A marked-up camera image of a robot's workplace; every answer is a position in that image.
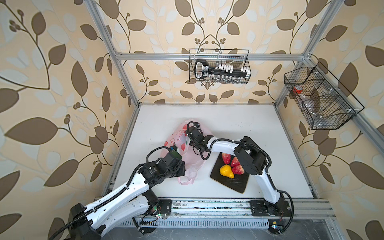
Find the red fake peach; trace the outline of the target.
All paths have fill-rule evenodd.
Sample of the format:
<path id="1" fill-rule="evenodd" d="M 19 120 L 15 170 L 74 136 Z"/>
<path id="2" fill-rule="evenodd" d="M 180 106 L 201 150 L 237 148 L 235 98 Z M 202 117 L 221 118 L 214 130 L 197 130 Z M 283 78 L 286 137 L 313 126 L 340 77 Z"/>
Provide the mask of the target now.
<path id="1" fill-rule="evenodd" d="M 222 153 L 222 160 L 223 160 L 225 165 L 230 165 L 231 160 L 232 160 L 232 155 L 226 154 L 226 153 Z"/>

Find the yellow fake pear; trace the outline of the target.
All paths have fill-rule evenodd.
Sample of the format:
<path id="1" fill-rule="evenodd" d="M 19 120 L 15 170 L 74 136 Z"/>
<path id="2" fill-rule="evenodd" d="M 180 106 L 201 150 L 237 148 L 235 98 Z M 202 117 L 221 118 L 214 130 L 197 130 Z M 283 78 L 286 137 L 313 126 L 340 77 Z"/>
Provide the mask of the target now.
<path id="1" fill-rule="evenodd" d="M 235 175 L 232 172 L 232 168 L 230 165 L 223 165 L 220 168 L 220 175 L 223 177 L 230 178 L 230 179 L 233 179 L 235 177 Z"/>

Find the red fake strawberry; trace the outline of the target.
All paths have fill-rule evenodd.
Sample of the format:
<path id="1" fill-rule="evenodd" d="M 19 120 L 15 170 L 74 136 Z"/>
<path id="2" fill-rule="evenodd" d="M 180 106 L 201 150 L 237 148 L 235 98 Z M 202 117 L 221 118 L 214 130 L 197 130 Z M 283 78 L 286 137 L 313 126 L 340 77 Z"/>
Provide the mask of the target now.
<path id="1" fill-rule="evenodd" d="M 243 175 L 245 173 L 245 170 L 242 165 L 236 165 L 232 168 L 232 172 L 234 175 Z"/>

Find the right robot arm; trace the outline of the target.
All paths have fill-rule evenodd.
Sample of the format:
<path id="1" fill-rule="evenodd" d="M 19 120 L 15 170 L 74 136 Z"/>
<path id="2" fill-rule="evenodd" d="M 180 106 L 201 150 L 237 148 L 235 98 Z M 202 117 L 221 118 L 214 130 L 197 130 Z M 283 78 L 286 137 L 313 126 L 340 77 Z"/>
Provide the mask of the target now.
<path id="1" fill-rule="evenodd" d="M 290 195 L 276 188 L 269 168 L 272 165 L 270 156 L 250 137 L 241 140 L 230 140 L 205 135 L 198 122 L 188 122 L 186 134 L 189 145 L 204 160 L 208 160 L 212 152 L 235 156 L 245 173 L 255 177 L 263 193 L 262 201 L 250 201 L 253 216 L 293 217 L 294 204 Z"/>

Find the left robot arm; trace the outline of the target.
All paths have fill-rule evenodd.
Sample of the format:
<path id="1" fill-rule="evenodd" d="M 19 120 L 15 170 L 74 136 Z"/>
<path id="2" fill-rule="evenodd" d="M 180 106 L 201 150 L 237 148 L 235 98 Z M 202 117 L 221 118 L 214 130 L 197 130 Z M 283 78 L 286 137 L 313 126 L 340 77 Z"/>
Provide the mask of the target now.
<path id="1" fill-rule="evenodd" d="M 182 156 L 169 150 L 163 158 L 137 165 L 126 183 L 101 199 L 72 207 L 68 223 L 49 238 L 55 240 L 67 230 L 72 240 L 100 240 L 127 219 L 150 213 L 159 202 L 154 186 L 184 175 Z"/>

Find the black square tray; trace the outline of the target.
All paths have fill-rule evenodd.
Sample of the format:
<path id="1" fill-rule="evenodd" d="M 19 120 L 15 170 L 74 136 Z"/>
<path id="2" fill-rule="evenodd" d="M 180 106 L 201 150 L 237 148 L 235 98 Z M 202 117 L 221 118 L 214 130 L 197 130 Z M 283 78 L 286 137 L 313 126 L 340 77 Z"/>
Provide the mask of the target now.
<path id="1" fill-rule="evenodd" d="M 239 160 L 229 154 L 220 153 L 210 175 L 211 179 L 240 194 L 245 192 L 249 174 L 240 165 Z"/>

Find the black socket tool set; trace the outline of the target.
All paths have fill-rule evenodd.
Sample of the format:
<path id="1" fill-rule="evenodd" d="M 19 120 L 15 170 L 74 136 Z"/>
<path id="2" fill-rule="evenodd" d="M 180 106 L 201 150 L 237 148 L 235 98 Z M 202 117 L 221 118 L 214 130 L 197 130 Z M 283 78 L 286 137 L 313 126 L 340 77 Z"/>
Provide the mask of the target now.
<path id="1" fill-rule="evenodd" d="M 232 65 L 217 64 L 211 67 L 206 60 L 197 60 L 193 67 L 193 73 L 196 79 L 205 79 L 206 77 L 219 77 L 228 79 L 247 79 L 251 76 L 251 70 L 248 67 L 235 69 Z"/>

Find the red capped clear bottle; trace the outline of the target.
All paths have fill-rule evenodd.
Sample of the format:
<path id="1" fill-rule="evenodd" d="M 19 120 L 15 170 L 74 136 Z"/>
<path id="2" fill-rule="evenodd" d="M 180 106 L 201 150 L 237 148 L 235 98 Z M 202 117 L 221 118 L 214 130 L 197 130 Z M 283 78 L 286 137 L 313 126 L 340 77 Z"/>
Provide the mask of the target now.
<path id="1" fill-rule="evenodd" d="M 303 87 L 301 85 L 294 85 L 292 89 L 293 96 L 299 96 L 303 92 Z"/>

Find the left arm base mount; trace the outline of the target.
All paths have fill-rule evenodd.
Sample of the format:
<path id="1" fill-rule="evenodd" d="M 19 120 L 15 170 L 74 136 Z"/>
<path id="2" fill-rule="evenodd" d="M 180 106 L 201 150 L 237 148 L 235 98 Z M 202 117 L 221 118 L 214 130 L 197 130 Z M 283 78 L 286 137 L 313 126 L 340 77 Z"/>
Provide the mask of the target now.
<path id="1" fill-rule="evenodd" d="M 162 217 L 163 215 L 170 215 L 172 211 L 171 199 L 160 199 L 155 202 L 149 203 L 148 210 L 144 213 L 145 216 Z"/>

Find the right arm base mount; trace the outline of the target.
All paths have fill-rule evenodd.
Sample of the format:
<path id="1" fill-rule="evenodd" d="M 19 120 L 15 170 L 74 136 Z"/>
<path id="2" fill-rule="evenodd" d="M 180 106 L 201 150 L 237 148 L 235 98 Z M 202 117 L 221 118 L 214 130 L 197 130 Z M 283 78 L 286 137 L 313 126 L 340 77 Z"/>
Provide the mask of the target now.
<path id="1" fill-rule="evenodd" d="M 292 215 L 292 207 L 286 200 L 279 200 L 272 204 L 265 200 L 250 201 L 252 216 L 254 217 L 290 217 Z"/>

